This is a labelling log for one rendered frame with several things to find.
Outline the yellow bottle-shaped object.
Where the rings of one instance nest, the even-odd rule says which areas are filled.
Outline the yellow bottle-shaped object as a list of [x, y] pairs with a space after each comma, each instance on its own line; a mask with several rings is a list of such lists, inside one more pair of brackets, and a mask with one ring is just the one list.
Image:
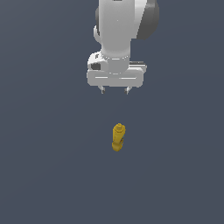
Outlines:
[[112, 148], [114, 151], [119, 151], [123, 147], [125, 131], [125, 126], [120, 123], [113, 128]]

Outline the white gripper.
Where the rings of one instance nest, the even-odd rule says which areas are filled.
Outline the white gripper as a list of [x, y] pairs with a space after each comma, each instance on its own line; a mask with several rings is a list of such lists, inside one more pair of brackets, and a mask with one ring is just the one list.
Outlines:
[[111, 59], [103, 57], [100, 52], [94, 52], [87, 61], [87, 83], [100, 87], [105, 94], [109, 87], [126, 87], [127, 95], [132, 87], [141, 87], [147, 65], [143, 61], [130, 61], [129, 57]]

